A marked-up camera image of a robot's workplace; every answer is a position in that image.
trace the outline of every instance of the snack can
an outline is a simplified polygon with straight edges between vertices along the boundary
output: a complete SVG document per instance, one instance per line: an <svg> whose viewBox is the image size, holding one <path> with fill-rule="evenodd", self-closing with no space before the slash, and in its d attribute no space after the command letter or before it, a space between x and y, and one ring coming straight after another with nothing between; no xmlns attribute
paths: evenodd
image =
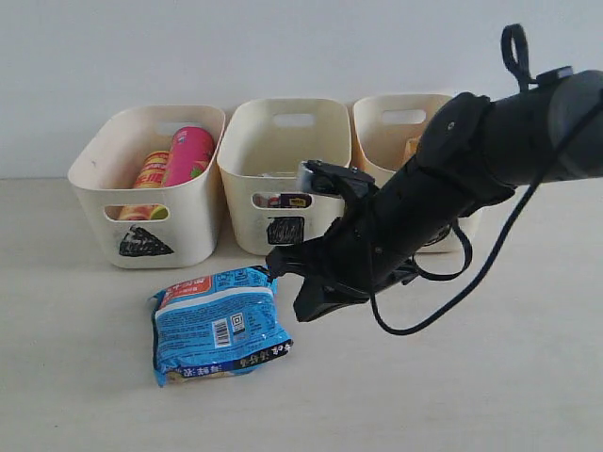
<svg viewBox="0 0 603 452"><path fill-rule="evenodd" d="M142 169L133 188L160 188L169 155L170 153L167 151L150 153L142 164ZM165 211L164 217L166 217L167 210L162 205L125 205L118 219L121 221L144 221L153 216L155 216L153 219L160 219L162 211Z"/></svg>
<svg viewBox="0 0 603 452"><path fill-rule="evenodd" d="M180 129L171 141L163 186L177 186L203 174L214 148L214 138L201 127Z"/></svg>

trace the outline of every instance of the snack package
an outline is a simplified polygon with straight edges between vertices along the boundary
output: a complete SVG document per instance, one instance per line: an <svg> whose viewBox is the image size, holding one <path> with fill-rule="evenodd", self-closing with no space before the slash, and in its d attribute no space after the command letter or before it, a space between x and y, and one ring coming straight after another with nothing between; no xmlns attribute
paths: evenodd
<svg viewBox="0 0 603 452"><path fill-rule="evenodd" d="M180 282L154 296L153 366L167 382L247 374L293 342L277 321L276 281L261 266Z"/></svg>

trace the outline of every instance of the white table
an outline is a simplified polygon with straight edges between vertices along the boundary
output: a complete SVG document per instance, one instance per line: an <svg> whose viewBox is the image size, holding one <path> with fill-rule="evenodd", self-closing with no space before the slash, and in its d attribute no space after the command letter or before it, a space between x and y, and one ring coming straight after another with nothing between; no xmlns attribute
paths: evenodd
<svg viewBox="0 0 603 452"><path fill-rule="evenodd" d="M602 200L599 181L542 189L482 286L416 336L387 335L368 305L299 324L302 280L282 278L287 357L159 389L147 297L261 258L227 223L198 266L118 269L66 181L0 181L0 448L603 450ZM410 324L456 293L512 204L484 215L471 275L391 289L379 298L385 319Z"/></svg>

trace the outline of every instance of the plastic basket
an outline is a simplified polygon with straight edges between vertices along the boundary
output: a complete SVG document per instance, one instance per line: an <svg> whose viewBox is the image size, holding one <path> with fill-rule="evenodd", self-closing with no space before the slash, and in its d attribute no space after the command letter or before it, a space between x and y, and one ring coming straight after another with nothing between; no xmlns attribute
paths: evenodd
<svg viewBox="0 0 603 452"><path fill-rule="evenodd" d="M343 213L341 200L304 195L305 208L270 208L257 197L296 193L301 161L351 161L348 109L324 99L264 99L240 106L220 145L218 164L238 245L266 255L322 235Z"/></svg>
<svg viewBox="0 0 603 452"><path fill-rule="evenodd" d="M111 118L77 157L69 181L106 258L124 268L192 266L216 248L225 210L217 152L206 171L179 186L130 188L145 157L168 150L172 135L200 125L217 145L224 112L213 106L144 106ZM116 220L127 204L162 204L165 219Z"/></svg>
<svg viewBox="0 0 603 452"><path fill-rule="evenodd" d="M353 106L353 162L383 186L404 161L405 143L420 137L433 115L451 98L442 94L398 94L367 97ZM475 236L481 211L459 218L459 225L471 239ZM449 231L440 234L419 252L461 250L458 238Z"/></svg>

